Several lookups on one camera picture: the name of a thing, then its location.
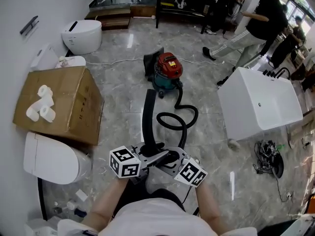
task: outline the brown cardboard box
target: brown cardboard box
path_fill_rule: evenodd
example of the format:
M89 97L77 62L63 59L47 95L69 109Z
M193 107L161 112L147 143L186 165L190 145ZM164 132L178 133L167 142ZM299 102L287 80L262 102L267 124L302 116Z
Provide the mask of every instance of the brown cardboard box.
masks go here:
M29 106L40 99L37 92L42 85L53 91L55 104L51 108L56 117L52 123L42 117L32 121L26 116ZM30 72L16 104L13 123L31 131L97 145L103 103L85 66Z

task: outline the yellow object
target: yellow object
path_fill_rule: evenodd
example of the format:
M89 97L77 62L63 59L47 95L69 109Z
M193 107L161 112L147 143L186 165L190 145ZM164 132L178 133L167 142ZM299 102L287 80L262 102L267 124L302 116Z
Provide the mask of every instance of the yellow object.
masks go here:
M161 2L161 5L173 6L173 7L174 7L174 4L172 4L172 3L167 3L167 2Z

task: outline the wall-mounted holder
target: wall-mounted holder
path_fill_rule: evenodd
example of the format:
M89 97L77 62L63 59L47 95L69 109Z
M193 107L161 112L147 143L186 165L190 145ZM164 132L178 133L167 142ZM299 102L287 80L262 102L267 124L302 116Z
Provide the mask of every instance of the wall-mounted holder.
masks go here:
M20 30L20 35L27 36L30 31L38 24L39 21L36 21L38 16L33 17L24 27Z

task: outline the black table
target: black table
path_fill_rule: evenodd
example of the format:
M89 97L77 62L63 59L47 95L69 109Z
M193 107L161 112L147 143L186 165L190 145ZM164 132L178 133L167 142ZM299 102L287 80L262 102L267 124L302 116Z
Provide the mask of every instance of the black table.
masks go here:
M161 0L157 0L156 28L158 28L158 21L159 21L161 13L180 14L180 15L186 15L186 16L198 17L198 18L203 17L204 20L203 20L202 30L201 30L201 34L203 34L207 24L209 23L209 15L210 15L210 12L212 11L211 8L216 3L216 0L186 0L186 1L193 2L196 4L209 5L208 13L203 14L203 13L198 13L198 12L191 11L191 10L185 10L185 8L184 9L178 9L177 7L172 8L172 7L163 6L163 5L161 5Z

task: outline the white bathtub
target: white bathtub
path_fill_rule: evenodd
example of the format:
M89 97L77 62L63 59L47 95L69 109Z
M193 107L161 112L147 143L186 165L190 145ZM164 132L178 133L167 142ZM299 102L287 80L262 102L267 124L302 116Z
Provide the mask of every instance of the white bathtub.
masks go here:
M218 90L227 136L240 140L303 118L291 84L239 67Z

